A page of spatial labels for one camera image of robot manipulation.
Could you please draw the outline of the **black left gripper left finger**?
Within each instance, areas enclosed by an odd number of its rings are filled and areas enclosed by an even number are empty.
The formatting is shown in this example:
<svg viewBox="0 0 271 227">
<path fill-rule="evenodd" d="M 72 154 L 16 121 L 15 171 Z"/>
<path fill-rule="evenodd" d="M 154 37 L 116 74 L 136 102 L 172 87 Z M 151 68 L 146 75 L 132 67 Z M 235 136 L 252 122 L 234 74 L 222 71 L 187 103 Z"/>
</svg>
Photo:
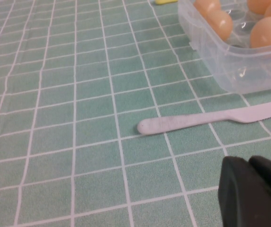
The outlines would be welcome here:
<svg viewBox="0 0 271 227">
<path fill-rule="evenodd" d="M 223 158 L 218 202 L 225 227 L 271 227 L 271 187 L 243 158 Z"/>
</svg>

